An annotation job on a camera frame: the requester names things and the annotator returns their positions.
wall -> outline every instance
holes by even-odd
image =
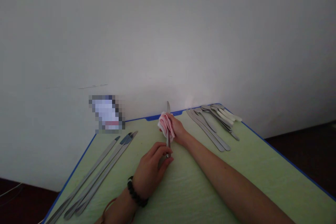
[[[336,0],[0,0],[0,11],[3,178],[60,190],[94,135],[93,94],[124,95],[127,119],[167,100],[221,102],[265,138],[336,118]]]

pink cloth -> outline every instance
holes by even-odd
[[[169,132],[170,132],[169,133],[169,139],[170,139],[170,142],[172,142],[174,137],[175,137],[175,133],[174,133],[174,130],[173,130],[172,122],[170,121],[170,119],[166,115],[166,112],[161,113],[161,116],[159,118],[159,123],[157,125],[162,130],[162,133],[163,133],[165,138],[167,138],[167,129],[169,129]]]

hand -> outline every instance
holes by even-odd
[[[163,175],[174,160],[172,157],[167,158],[159,166],[159,160],[166,153],[173,153],[164,142],[156,142],[153,147],[140,159],[138,168],[133,176],[133,187],[135,192],[142,198],[150,197],[157,186],[160,184]]]
[[[182,123],[177,120],[172,114],[166,113],[168,118],[171,120],[173,130],[175,133],[174,141],[178,144],[181,144],[182,146],[185,145],[185,141],[187,140],[189,133],[185,130]]]

cutlery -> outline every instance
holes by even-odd
[[[202,105],[201,109],[205,112],[212,114],[212,116],[215,117],[225,128],[231,130],[231,125],[229,125],[226,121],[224,121],[219,115],[217,115],[217,113],[214,113],[214,111],[210,108],[210,106]]]
[[[241,122],[243,119],[237,115],[232,114],[229,110],[227,110],[223,105],[220,104],[211,104],[212,106],[215,106],[221,110],[223,110],[226,114],[231,115],[233,118],[235,118],[237,121]]]
[[[117,153],[122,148],[123,144],[128,140],[132,132],[128,133],[124,139],[120,142],[120,145],[116,147],[112,155],[109,157],[109,159],[105,162],[104,166],[99,170],[99,172],[96,174],[96,176],[92,179],[92,181],[89,183],[89,185],[82,191],[82,193],[77,198],[77,201],[68,209],[68,211],[64,214],[64,219],[69,220],[72,215],[74,214],[77,207],[80,205],[82,200],[85,198],[85,196],[89,193],[92,186],[95,184],[95,182],[98,180],[99,176],[104,172],[105,168],[109,165],[109,163],[112,161],[112,159],[117,155]]]
[[[167,101],[167,113],[170,114],[170,104],[169,104],[169,101]],[[169,127],[167,127],[167,147],[170,148]]]
[[[205,132],[205,134],[210,138],[210,140],[213,142],[213,144],[217,147],[217,149],[220,151],[220,152],[223,152],[225,151],[224,147],[218,142],[218,140],[210,133],[210,131],[205,127],[203,126],[203,124],[198,121],[194,116],[193,114],[189,111],[189,110],[186,110],[187,114],[190,116],[190,118]]]
[[[216,113],[226,122],[228,122],[231,126],[233,126],[233,121],[231,121],[229,118],[227,118],[226,116],[224,116],[217,107],[214,106],[210,106],[210,108],[214,111],[216,111]]]
[[[232,116],[232,114],[226,113],[220,106],[218,106],[218,104],[211,104],[211,106],[218,108],[218,110],[223,114],[223,116],[229,118],[231,121],[234,122],[236,120],[236,118]]]
[[[225,124],[225,122],[222,120],[222,118],[219,117],[217,114],[213,113],[209,108],[210,108],[210,106],[207,106],[207,105],[202,105],[201,106],[201,109],[203,111],[206,111],[206,112],[209,112],[210,114],[212,114],[223,125],[224,129],[234,137],[234,139],[236,139],[237,141],[240,141],[240,139],[237,137],[237,135],[232,131],[232,128],[230,126],[228,126],[227,124]]]
[[[86,197],[83,199],[83,203],[75,210],[75,214],[76,216],[79,216],[82,214],[82,212],[84,211],[84,209],[86,208],[86,206],[89,204],[90,200],[92,199],[92,197],[94,196],[94,194],[97,192],[99,186],[101,185],[101,183],[104,181],[104,179],[106,178],[106,176],[108,175],[108,173],[110,172],[110,170],[112,169],[112,167],[115,165],[115,163],[118,161],[118,159],[120,158],[120,156],[124,153],[124,151],[126,150],[126,148],[129,146],[129,144],[131,143],[131,141],[134,139],[135,135],[138,132],[135,131],[125,142],[124,144],[122,144],[120,142],[120,144],[122,145],[122,148],[120,149],[120,151],[118,152],[118,154],[114,157],[112,163],[110,163],[110,165],[107,167],[107,169],[104,171],[104,173],[101,175],[101,177],[99,178],[99,181],[97,181],[95,183],[95,185],[93,186],[93,188],[90,190],[90,192],[86,195]]]
[[[214,125],[212,125],[212,123],[210,123],[208,120],[206,120],[206,118],[204,117],[204,115],[202,114],[202,109],[201,108],[195,108],[194,111],[198,114],[198,115],[201,115],[205,122],[209,125],[209,127],[214,131],[214,132],[217,132],[216,128]]]
[[[120,138],[120,136],[116,137],[112,141],[112,143],[110,143],[107,146],[107,148],[100,155],[98,160],[95,162],[95,164],[92,166],[92,168],[88,171],[88,173],[85,175],[85,177],[80,181],[80,183],[76,186],[76,188],[72,191],[72,193],[67,197],[67,199],[63,202],[63,204],[56,210],[56,212],[50,217],[50,219],[45,224],[54,224],[58,220],[58,218],[62,215],[63,211],[67,208],[69,203],[72,201],[72,199],[78,193],[79,189],[82,187],[82,185],[88,179],[88,177],[92,174],[92,172],[97,168],[97,166],[100,164],[100,162],[106,157],[106,155],[113,148],[113,146],[116,144],[116,142],[119,140],[119,138]]]
[[[198,116],[193,110],[189,110],[192,115],[200,122],[202,123],[208,131],[216,138],[216,140],[224,147],[225,150],[230,151],[231,147],[227,145],[222,138],[220,138],[216,132],[214,132],[210,127],[207,126],[207,123],[203,120],[202,117]]]

blue table edge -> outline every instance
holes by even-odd
[[[179,110],[179,111],[175,111],[175,112],[172,112],[173,116],[179,116],[179,115],[182,115],[182,112],[185,111],[186,109],[184,110]],[[154,121],[154,120],[158,120],[160,117],[160,115],[153,115],[153,116],[149,116],[149,117],[142,117],[142,118],[138,118],[138,119],[132,119],[132,120],[128,120],[126,121],[127,122],[130,122],[130,121],[135,121],[135,120],[140,120],[140,119],[146,119],[147,121]],[[247,127],[249,128],[254,134],[256,134],[261,140],[263,140],[268,146],[270,146],[275,152],[277,152],[281,157],[283,157],[285,160],[287,160],[288,163],[290,163],[292,166],[294,166],[299,172],[301,172],[307,179],[309,179],[313,184],[315,184],[318,188],[320,188],[325,194],[327,194],[330,198],[332,198],[335,202],[336,202],[336,198],[334,198],[330,193],[328,193],[326,190],[324,190],[319,184],[317,184],[314,180],[312,180],[306,173],[304,173],[300,168],[298,168],[295,164],[293,164],[291,161],[289,161],[285,156],[283,156],[279,151],[277,151],[272,145],[270,145],[265,139],[263,139],[261,136],[258,135],[258,133],[256,133],[253,129],[251,129],[246,123],[244,123],[242,121],[242,123]],[[70,177],[68,178],[68,180],[66,181],[66,183],[64,184],[62,190],[59,192],[57,198],[55,199],[53,205],[51,206],[51,208],[49,209],[47,215],[45,216],[42,224],[45,223],[45,221],[47,220],[47,218],[49,217],[49,214],[50,212],[53,210],[56,202],[58,201],[58,198],[60,197],[60,195],[62,194],[62,192],[64,191],[65,187],[67,186],[69,180],[71,179],[73,173],[75,172],[77,166],[79,165],[79,163],[81,162],[82,158],[84,157],[86,151],[88,150],[88,148],[90,147],[91,143],[93,142],[94,138],[96,137],[97,134],[95,134],[93,136],[93,138],[91,139],[91,142],[89,143],[89,145],[87,146],[86,150],[84,151],[83,155],[81,156],[80,160],[78,161],[77,165],[75,166],[74,170],[72,171],[72,173],[70,174]]]

